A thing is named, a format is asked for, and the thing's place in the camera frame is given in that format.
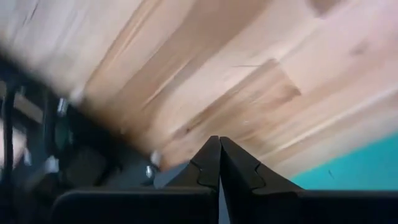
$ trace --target light wood surface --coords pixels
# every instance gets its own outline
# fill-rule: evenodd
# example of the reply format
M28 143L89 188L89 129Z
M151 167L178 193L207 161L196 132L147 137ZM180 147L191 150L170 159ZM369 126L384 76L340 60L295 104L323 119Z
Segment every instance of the light wood surface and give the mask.
M398 130L396 0L13 0L0 42L163 168L229 136L290 177Z
M0 167L4 167L4 139L3 139L3 121L0 119ZM24 155L26 148L26 135L20 131L13 129L12 131L12 148L14 150L14 166Z

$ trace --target wood grain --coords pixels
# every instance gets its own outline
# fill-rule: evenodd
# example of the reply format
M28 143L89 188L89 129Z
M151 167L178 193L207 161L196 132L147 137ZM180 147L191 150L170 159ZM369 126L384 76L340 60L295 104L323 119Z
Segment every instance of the wood grain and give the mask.
M11 2L10 53L164 169L217 134L290 177L398 129L395 0Z

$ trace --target black metal frame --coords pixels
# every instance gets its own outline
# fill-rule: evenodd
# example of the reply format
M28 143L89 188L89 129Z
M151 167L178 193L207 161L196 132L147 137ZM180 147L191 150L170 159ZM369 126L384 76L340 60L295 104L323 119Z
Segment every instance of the black metal frame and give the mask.
M220 157L214 136L163 189L72 190L55 202L52 223L218 223Z
M149 160L132 151L121 139L112 136L109 131L92 122L75 108L69 106L65 116L58 117L57 103L60 98L52 93L51 89L31 77L33 77L33 74L23 69L12 59L7 58L0 51L0 80L6 83L7 89L4 99L0 100L3 112L0 116L4 120L6 158L0 181L0 223L11 220L22 222L22 219L30 220L29 223L46 222L53 200L65 191L76 187L64 178L63 168L68 169L68 166L76 161L82 150L84 151L87 147L94 149L91 151L95 151L97 155L106 159L104 172L93 182L93 185L101 185L113 174L115 169L123 172L124 165L128 160L140 161L141 164L151 166L152 170L157 170L156 166L151 164ZM21 87L24 88L24 97L42 109L42 124L14 108L14 99ZM62 149L55 142L55 130L59 130L58 125L60 123L66 124L66 127L61 128L66 128L65 131L73 133L73 141ZM42 132L43 149L39 149L40 152L31 152L32 154L45 154L42 161L35 161L36 164L39 163L36 168L26 167L20 161L17 167L12 170L14 166L12 155L13 127L26 134L28 142L30 132L37 132L38 130ZM59 173L49 174L43 169L45 160L49 157L59 159ZM20 174L24 173L22 170L24 172L28 170L29 173L21 176ZM143 182L149 182L144 171L145 169L142 169L142 176L136 178L144 178Z

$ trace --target metal bolt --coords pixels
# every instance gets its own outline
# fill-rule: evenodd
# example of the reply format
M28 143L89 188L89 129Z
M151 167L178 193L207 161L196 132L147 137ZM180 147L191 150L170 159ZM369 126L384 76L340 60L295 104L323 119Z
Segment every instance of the metal bolt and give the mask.
M57 110L59 116L62 117L62 116L66 115L67 110L68 110L68 105L69 105L69 103L66 99L64 99L64 98L60 99L60 102L58 103L58 110Z
M151 178L152 175L154 175L154 173L153 173L153 171L152 171L152 168L150 168L150 166L147 166L147 167L146 167L145 174L147 175L148 178Z

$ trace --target teal surface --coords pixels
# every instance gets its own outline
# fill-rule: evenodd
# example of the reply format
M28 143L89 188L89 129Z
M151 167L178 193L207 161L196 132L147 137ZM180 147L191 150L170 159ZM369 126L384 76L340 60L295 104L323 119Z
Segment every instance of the teal surface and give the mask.
M292 179L304 189L398 190L398 133Z

